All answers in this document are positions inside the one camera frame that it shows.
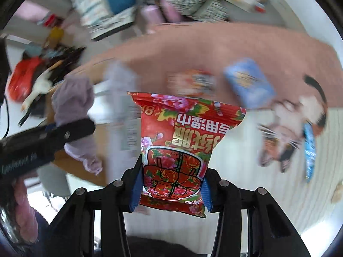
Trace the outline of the left hand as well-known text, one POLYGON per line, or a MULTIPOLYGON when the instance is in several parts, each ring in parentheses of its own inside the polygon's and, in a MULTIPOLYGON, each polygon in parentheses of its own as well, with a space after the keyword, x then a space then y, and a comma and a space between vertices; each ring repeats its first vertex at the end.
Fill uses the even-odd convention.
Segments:
POLYGON ((34 243, 38 238, 38 223, 34 209, 28 201, 27 187, 23 178, 17 179, 14 185, 14 197, 17 203, 16 223, 19 225, 20 235, 25 241, 34 243))

